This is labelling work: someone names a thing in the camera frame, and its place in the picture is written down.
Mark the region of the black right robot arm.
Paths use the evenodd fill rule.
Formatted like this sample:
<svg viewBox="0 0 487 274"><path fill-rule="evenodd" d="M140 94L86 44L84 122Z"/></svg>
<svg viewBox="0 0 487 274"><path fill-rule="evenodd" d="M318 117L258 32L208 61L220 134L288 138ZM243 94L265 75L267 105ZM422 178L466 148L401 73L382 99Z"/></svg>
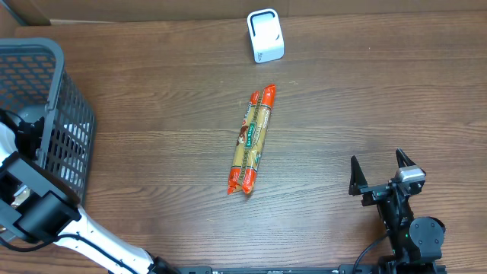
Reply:
<svg viewBox="0 0 487 274"><path fill-rule="evenodd" d="M376 206L385 227L385 235L376 239L358 256L352 273L446 273L441 246L446 227L434 217L416 218L409 198L419 194L425 185L426 172L406 153L396 150L398 169L385 184L369 186L358 159L351 157L349 194L361 196L363 206ZM393 251L382 256L376 264L361 266L364 256L380 242L388 239Z"/></svg>

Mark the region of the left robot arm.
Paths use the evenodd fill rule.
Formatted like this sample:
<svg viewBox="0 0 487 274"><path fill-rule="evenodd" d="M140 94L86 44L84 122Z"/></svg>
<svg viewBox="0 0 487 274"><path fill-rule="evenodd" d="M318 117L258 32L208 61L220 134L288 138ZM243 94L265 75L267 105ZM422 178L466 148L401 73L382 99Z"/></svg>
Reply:
<svg viewBox="0 0 487 274"><path fill-rule="evenodd" d="M50 244L76 251L110 273L175 273L158 256L132 246L96 223L72 189L31 160L32 126L15 122L10 110L1 111L1 132L13 144L2 145L8 156L1 163L1 244L28 253Z"/></svg>

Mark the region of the orange spaghetti packet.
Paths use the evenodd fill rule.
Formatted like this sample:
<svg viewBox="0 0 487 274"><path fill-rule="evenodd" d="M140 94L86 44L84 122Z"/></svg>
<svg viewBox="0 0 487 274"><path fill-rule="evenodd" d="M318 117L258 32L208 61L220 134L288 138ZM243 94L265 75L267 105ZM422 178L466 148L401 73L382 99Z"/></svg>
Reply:
<svg viewBox="0 0 487 274"><path fill-rule="evenodd" d="M276 86L271 84L250 96L235 146L228 176L227 194L251 194L256 183L269 121L275 102Z"/></svg>

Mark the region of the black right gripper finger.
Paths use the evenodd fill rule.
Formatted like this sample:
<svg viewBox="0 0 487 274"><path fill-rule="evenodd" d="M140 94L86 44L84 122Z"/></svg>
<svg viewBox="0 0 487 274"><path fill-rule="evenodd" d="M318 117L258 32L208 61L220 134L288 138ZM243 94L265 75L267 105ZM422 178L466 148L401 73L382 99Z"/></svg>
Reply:
<svg viewBox="0 0 487 274"><path fill-rule="evenodd" d="M357 196L362 194L362 190L368 187L368 182L362 172L358 159L351 157L351 178L349 183L349 195Z"/></svg>
<svg viewBox="0 0 487 274"><path fill-rule="evenodd" d="M406 155L406 153L404 152L404 150L402 150L401 148L398 148L396 150L396 160L397 160L397 164L398 164L399 167L410 167L410 166L414 166L415 165L415 162L412 161Z"/></svg>

